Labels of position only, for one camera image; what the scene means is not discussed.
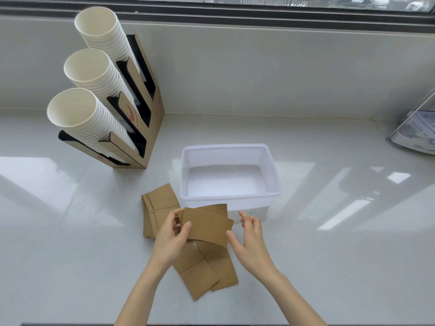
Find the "person's left hand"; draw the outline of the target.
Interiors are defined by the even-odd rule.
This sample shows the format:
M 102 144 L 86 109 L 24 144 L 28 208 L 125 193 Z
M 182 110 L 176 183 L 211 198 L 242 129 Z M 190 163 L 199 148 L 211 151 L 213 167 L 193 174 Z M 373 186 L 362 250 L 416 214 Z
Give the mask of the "person's left hand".
M 173 265 L 186 244 L 186 242 L 178 242 L 178 233 L 182 227 L 179 225 L 179 214 L 182 212 L 183 209 L 170 211 L 155 238 L 150 260 L 165 271 Z

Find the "white plastic container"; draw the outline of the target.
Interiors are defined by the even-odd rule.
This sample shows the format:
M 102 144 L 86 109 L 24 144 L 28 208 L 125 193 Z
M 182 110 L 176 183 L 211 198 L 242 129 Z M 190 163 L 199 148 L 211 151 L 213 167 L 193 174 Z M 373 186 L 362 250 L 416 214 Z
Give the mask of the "white plastic container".
M 225 203 L 229 212 L 268 209 L 281 195 L 266 144 L 198 145 L 182 151 L 179 196 L 186 207 Z

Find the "cardboard cup dispenser rack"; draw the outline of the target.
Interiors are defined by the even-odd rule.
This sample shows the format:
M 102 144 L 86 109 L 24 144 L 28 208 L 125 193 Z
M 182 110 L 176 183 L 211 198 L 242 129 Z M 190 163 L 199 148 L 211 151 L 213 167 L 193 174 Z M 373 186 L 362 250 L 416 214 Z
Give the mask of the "cardboard cup dispenser rack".
M 148 166 L 165 110 L 160 89 L 138 35 L 126 36 L 146 81 L 142 80 L 131 58 L 128 58 L 127 61 L 117 61 L 117 65 L 118 71 L 134 97 L 138 112 L 123 92 L 120 92 L 119 96 L 108 97 L 107 100 L 115 109 L 115 114 L 112 115 L 127 130 L 139 152 L 135 152 L 114 132 L 110 133 L 108 140 L 101 140 L 100 143 L 126 163 L 95 152 L 61 129 L 58 133 L 58 139 L 111 168 L 144 170 Z

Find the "stack of brown sleeves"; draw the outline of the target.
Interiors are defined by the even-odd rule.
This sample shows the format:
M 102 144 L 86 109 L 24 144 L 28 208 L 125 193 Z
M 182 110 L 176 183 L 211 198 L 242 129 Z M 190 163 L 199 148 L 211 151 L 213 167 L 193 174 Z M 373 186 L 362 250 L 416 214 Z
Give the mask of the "stack of brown sleeves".
M 180 203 L 169 183 L 141 195 L 141 199 L 144 211 L 143 236 L 154 239 L 169 212 L 179 209 Z

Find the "brown cardboard cup sleeve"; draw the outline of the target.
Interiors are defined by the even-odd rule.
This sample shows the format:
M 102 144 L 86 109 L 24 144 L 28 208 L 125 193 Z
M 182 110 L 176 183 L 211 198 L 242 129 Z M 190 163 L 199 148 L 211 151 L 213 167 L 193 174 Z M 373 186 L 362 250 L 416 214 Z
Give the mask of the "brown cardboard cup sleeve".
M 179 257 L 173 263 L 173 266 L 179 274 L 182 274 L 204 260 L 205 258 L 200 253 L 194 241 L 188 241 L 183 247 Z
M 188 240 L 212 243 L 226 248 L 226 232 L 231 231 L 234 221 L 202 209 L 184 208 L 180 217 L 182 228 L 191 222 Z
M 193 301 L 197 301 L 219 281 L 219 277 L 206 260 L 183 271 L 180 276 Z
M 219 279 L 211 287 L 212 292 L 238 284 L 237 274 L 226 247 L 203 241 L 195 243 Z
M 201 206 L 201 207 L 190 208 L 190 209 L 200 210 L 202 212 L 213 213 L 213 214 L 228 218 L 227 204 L 226 203 L 213 204 L 213 205 Z

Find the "stack of white paper cups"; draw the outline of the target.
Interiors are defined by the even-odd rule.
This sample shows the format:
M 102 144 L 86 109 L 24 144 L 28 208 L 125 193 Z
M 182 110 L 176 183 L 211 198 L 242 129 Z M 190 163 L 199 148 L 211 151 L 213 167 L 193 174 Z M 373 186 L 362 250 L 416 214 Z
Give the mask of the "stack of white paper cups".
M 79 50 L 65 61 L 63 71 L 77 87 L 94 93 L 112 114 L 115 114 L 115 109 L 107 98 L 119 96 L 120 92 L 138 112 L 130 89 L 105 52 L 98 49 Z
M 119 162 L 126 163 L 100 143 L 108 140 L 111 132 L 139 152 L 127 130 L 90 90 L 72 88 L 57 94 L 47 107 L 47 117 L 85 146 Z
M 105 52 L 117 70 L 117 61 L 131 58 L 142 80 L 146 81 L 118 17 L 112 10 L 101 6 L 87 8 L 75 17 L 74 25 L 86 45 Z

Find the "person's right forearm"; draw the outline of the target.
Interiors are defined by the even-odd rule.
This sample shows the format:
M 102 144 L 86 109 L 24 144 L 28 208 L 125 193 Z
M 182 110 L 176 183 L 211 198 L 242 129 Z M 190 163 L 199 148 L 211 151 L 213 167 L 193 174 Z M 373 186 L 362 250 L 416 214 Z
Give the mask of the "person's right forearm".
M 273 272 L 261 283 L 272 295 L 290 326 L 328 326 L 284 274 Z

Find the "person's right hand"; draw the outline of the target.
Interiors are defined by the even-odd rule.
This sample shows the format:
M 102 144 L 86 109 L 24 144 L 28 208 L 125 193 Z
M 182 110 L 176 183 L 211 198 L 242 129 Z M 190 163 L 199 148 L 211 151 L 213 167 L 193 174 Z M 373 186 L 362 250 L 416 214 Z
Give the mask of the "person's right hand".
M 244 229 L 243 245 L 246 248 L 245 258 L 237 258 L 242 266 L 258 281 L 278 271 L 268 252 L 263 238 L 261 222 L 258 218 L 238 211 Z

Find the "clear acrylic holder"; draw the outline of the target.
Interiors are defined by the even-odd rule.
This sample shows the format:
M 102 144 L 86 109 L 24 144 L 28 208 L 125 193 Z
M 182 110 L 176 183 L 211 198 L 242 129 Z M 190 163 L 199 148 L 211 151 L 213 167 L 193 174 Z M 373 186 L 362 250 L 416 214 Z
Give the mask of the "clear acrylic holder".
M 410 110 L 385 139 L 420 153 L 435 156 L 435 87 Z

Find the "dark window frame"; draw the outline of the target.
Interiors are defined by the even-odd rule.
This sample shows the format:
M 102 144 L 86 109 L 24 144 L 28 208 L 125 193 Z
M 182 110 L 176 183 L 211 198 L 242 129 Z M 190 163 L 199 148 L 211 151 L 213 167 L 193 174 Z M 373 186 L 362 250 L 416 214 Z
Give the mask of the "dark window frame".
M 93 6 L 130 22 L 435 34 L 435 0 L 0 0 L 0 15 L 72 19 Z

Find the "person's left forearm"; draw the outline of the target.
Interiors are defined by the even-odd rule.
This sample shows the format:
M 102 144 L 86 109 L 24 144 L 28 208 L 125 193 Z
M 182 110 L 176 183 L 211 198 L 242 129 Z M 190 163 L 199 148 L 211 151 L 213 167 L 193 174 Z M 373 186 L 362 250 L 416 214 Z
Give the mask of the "person's left forearm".
M 156 290 L 171 265 L 150 259 L 124 303 L 114 326 L 147 326 Z

